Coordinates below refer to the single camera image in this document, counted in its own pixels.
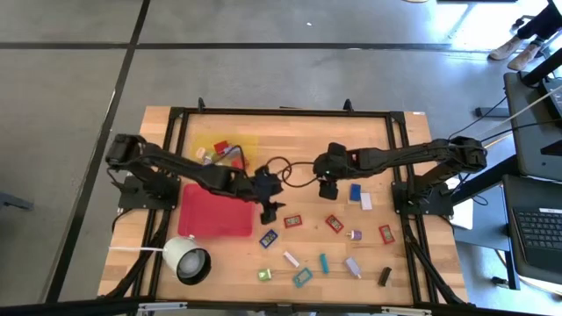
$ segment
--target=shoe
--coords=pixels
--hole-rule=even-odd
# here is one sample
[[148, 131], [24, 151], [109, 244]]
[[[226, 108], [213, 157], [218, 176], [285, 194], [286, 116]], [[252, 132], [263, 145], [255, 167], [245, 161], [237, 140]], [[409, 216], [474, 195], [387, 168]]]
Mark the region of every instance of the shoe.
[[527, 67], [529, 61], [535, 58], [535, 55], [541, 49], [540, 46], [535, 44], [529, 44], [525, 50], [517, 55], [512, 61], [509, 62], [508, 68], [516, 71], [520, 71]]
[[522, 42], [523, 42], [522, 39], [519, 39], [518, 37], [514, 36], [512, 39], [508, 40], [505, 44], [490, 52], [488, 56], [493, 60], [497, 60], [497, 61], [504, 60], [508, 58], [514, 51], [516, 51]]

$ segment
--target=red tray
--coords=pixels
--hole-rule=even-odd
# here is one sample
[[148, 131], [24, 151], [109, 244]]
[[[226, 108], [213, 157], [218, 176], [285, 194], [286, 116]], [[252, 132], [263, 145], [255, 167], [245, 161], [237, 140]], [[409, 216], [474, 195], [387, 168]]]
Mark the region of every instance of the red tray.
[[199, 238], [252, 234], [254, 204], [213, 195], [198, 184], [184, 186], [177, 232]]

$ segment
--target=gray concrete floor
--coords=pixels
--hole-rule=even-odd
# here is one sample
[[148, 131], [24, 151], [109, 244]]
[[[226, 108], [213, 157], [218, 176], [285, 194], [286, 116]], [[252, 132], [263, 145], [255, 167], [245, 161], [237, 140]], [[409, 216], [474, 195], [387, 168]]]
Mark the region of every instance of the gray concrete floor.
[[[140, 0], [2, 1], [0, 41], [129, 41], [140, 7]], [[446, 43], [478, 51], [508, 39], [520, 15], [541, 9], [529, 0], [161, 0], [151, 4], [140, 41]], [[0, 191], [36, 204], [33, 212], [0, 213], [0, 305], [40, 299], [123, 55], [0, 51]], [[193, 106], [203, 97], [211, 107], [309, 109], [339, 109], [350, 98], [358, 110], [425, 111], [433, 137], [446, 137], [474, 120], [474, 108], [503, 97], [507, 62], [479, 53], [405, 50], [137, 51], [112, 135], [137, 133], [147, 105]], [[494, 124], [483, 121], [466, 134]], [[95, 297], [118, 197], [100, 171], [62, 299]], [[458, 252], [473, 303], [560, 311], [540, 291], [491, 286], [487, 277], [505, 274], [495, 253], [460, 244]]]

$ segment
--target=person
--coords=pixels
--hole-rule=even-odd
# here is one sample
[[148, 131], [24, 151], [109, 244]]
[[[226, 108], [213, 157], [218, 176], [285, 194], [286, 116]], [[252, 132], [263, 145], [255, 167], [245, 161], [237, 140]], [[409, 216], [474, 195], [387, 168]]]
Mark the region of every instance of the person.
[[561, 27], [562, 16], [560, 16], [555, 4], [548, 4], [536, 17], [517, 30], [516, 36], [490, 52], [489, 57], [496, 61], [504, 60], [519, 48], [523, 40], [530, 39], [531, 36], [536, 35], [535, 39], [508, 64], [510, 69], [523, 70], [529, 61], [535, 58], [544, 42]]

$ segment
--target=wooden table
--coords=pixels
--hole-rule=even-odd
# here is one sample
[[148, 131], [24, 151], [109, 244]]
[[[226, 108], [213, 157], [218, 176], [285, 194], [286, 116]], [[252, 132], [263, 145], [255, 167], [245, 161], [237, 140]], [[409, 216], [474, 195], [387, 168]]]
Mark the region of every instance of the wooden table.
[[[410, 143], [430, 141], [428, 121], [424, 113], [406, 112], [407, 132]], [[149, 106], [140, 127], [140, 134], [148, 141], [162, 145], [168, 122], [169, 107]], [[257, 137], [257, 164], [262, 165], [273, 156], [282, 155], [291, 162], [313, 161], [326, 152], [328, 143], [339, 142], [348, 149], [378, 147], [388, 149], [385, 121], [381, 118], [327, 118], [290, 116], [246, 115], [190, 115], [185, 139], [184, 155], [192, 150], [190, 144], [198, 137], [213, 133], [254, 135]], [[177, 136], [170, 148], [175, 148]], [[414, 166], [416, 174], [422, 174], [434, 164]], [[272, 170], [283, 167], [273, 164]], [[313, 178], [312, 168], [303, 166], [293, 171], [291, 183], [304, 183]], [[348, 202], [351, 181], [339, 181], [336, 201], [318, 197], [318, 185], [302, 189], [284, 186], [285, 191], [273, 197], [273, 201], [286, 203], [277, 212], [277, 221], [262, 226], [259, 221], [261, 207], [257, 207], [254, 232], [248, 238], [223, 238], [198, 240], [207, 249], [213, 261], [211, 273], [201, 284], [181, 284], [165, 263], [162, 264], [157, 297], [162, 299], [186, 299], [209, 301], [294, 302], [294, 303], [341, 303], [341, 304], [412, 304], [407, 273], [405, 248], [400, 230], [400, 219], [394, 213], [390, 183], [390, 169], [368, 179], [354, 180], [363, 191], [371, 193], [372, 211], [362, 211], [360, 205]], [[283, 218], [300, 214], [303, 225], [285, 229]], [[334, 214], [345, 225], [336, 234], [325, 222]], [[141, 244], [147, 212], [132, 211], [119, 220], [112, 238], [112, 246], [138, 247]], [[172, 214], [168, 238], [177, 236], [179, 211]], [[390, 225], [396, 242], [385, 245], [378, 231], [379, 226]], [[455, 241], [449, 224], [438, 217], [426, 216], [425, 225], [430, 245], [431, 259], [446, 283], [462, 299], [467, 299]], [[267, 249], [260, 246], [260, 238], [271, 228], [278, 232], [278, 239]], [[358, 229], [363, 232], [361, 241], [350, 241], [345, 232]], [[284, 251], [295, 256], [301, 266], [294, 268], [284, 257]], [[319, 256], [328, 257], [330, 272], [322, 273]], [[354, 257], [362, 273], [362, 279], [353, 277], [343, 265], [347, 257]], [[112, 290], [137, 259], [137, 253], [112, 251], [108, 254], [99, 294]], [[141, 293], [148, 292], [152, 259], [145, 269]], [[393, 269], [386, 287], [377, 285], [384, 267]], [[304, 267], [313, 272], [313, 279], [297, 289], [292, 282]], [[273, 278], [260, 282], [259, 269], [271, 269]], [[428, 299], [423, 268], [418, 263], [421, 295]]]

